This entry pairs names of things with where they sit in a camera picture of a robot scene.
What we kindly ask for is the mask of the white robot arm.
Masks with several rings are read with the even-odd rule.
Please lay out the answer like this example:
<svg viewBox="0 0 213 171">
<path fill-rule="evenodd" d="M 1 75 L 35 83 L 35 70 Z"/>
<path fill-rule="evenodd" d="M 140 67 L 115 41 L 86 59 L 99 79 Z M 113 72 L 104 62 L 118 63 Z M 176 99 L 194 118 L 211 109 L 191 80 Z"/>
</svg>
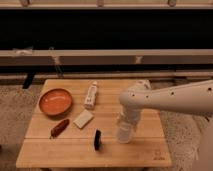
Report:
<svg viewBox="0 0 213 171">
<path fill-rule="evenodd" d="M 143 109 L 158 109 L 211 118 L 203 133 L 192 171 L 213 171 L 213 80 L 153 90 L 148 80 L 137 81 L 119 95 L 118 123 L 136 127 Z"/>
</svg>

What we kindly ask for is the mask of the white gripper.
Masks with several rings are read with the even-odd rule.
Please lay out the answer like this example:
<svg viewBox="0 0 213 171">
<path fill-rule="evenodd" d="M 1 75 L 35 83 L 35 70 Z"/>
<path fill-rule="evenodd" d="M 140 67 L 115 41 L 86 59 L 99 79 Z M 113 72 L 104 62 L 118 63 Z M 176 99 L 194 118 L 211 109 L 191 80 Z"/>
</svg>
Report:
<svg viewBox="0 0 213 171">
<path fill-rule="evenodd" d="M 117 117 L 117 125 L 119 127 L 122 126 L 130 126 L 134 131 L 137 130 L 137 125 L 141 118 L 141 110 L 123 107 L 122 111 L 118 114 Z"/>
</svg>

